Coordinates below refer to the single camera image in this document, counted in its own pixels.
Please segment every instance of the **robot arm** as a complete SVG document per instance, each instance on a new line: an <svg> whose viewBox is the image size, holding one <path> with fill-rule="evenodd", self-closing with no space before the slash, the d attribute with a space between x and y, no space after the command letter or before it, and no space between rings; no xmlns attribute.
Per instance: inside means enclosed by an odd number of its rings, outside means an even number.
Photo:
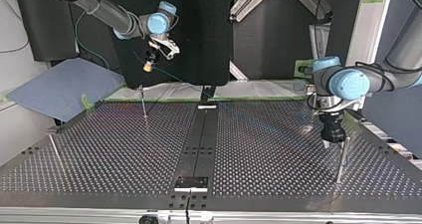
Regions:
<svg viewBox="0 0 422 224"><path fill-rule="evenodd" d="M153 65L158 62L160 54L167 60L172 60L180 53L177 45L168 37L168 32L176 25L178 16L177 8L168 2L161 2L158 11L137 17L119 5L109 0L63 0L74 2L84 9L87 14L93 15L111 26L119 39L127 40L149 36L149 46L152 49L147 54L144 69L151 72ZM166 47L169 53L164 53L161 47Z"/></svg>
<svg viewBox="0 0 422 224"><path fill-rule="evenodd" d="M422 10L415 8L382 64L343 67L337 57L315 61L316 98L314 104L309 100L309 105L324 124L321 136L325 144L345 141L340 125L343 110L361 108L367 94L422 85L421 41Z"/></svg>

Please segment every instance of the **gray cloth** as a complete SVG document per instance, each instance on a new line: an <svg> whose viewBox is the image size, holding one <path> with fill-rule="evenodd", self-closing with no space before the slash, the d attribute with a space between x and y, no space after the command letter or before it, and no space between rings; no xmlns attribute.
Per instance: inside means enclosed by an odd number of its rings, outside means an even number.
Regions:
<svg viewBox="0 0 422 224"><path fill-rule="evenodd" d="M214 98L216 100L250 98L301 98L306 95L305 81L250 81L230 82L224 87L218 87ZM201 97L202 87L185 83L160 84L144 89L146 101L191 101ZM138 91L123 88L106 99L107 101L140 100Z"/></svg>
<svg viewBox="0 0 422 224"><path fill-rule="evenodd" d="M69 121L86 109L83 95L94 104L117 91L123 83L123 76L76 58L36 77L7 98L30 110Z"/></svg>

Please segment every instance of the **perforated table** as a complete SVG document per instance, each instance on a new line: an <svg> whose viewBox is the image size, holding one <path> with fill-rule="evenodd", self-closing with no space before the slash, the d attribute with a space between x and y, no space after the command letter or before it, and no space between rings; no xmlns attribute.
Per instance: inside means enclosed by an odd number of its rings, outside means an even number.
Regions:
<svg viewBox="0 0 422 224"><path fill-rule="evenodd" d="M422 214L422 172L350 115L324 149L304 102L105 103L0 168L0 206ZM180 177L208 192L175 192Z"/></svg>

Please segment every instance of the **metal pin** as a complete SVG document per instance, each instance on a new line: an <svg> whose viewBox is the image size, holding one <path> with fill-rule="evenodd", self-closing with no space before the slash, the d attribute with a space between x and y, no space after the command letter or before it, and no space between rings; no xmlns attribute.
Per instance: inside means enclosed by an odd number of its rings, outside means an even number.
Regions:
<svg viewBox="0 0 422 224"><path fill-rule="evenodd" d="M345 142L343 142L341 146L342 146L341 160L340 160L340 165L339 165L338 173L337 173L337 184L341 183L341 177L343 175L344 168L347 166L347 156L348 156L348 149L350 146L350 137L347 137L345 139Z"/></svg>
<svg viewBox="0 0 422 224"><path fill-rule="evenodd" d="M51 142L51 144L53 146L54 152L56 153L56 155L59 156L59 150L56 147L56 142L54 141L54 138L53 138L53 135L52 134L49 134L49 139L50 139L50 142Z"/></svg>
<svg viewBox="0 0 422 224"><path fill-rule="evenodd" d="M148 117L148 115L146 114L146 107L145 107L145 100L144 100L145 95L144 95L144 93L143 93L143 85L140 85L140 86L139 86L138 91L139 91L139 96L140 96L140 99L142 100L143 117L147 118L147 117Z"/></svg>

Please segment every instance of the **white wall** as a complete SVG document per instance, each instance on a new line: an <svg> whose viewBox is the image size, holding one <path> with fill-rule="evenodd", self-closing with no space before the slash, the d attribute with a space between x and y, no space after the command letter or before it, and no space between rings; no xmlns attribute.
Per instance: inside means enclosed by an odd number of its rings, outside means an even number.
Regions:
<svg viewBox="0 0 422 224"><path fill-rule="evenodd" d="M19 10L14 0L8 1ZM22 22L0 0L0 51L19 48L27 39ZM34 62L30 46L19 52L0 54L0 100L46 71L47 64ZM42 139L52 125L53 120L47 116L0 102L0 165Z"/></svg>
<svg viewBox="0 0 422 224"><path fill-rule="evenodd" d="M375 62L390 1L384 0L382 3L361 1L350 42L347 66L354 66L355 62Z"/></svg>

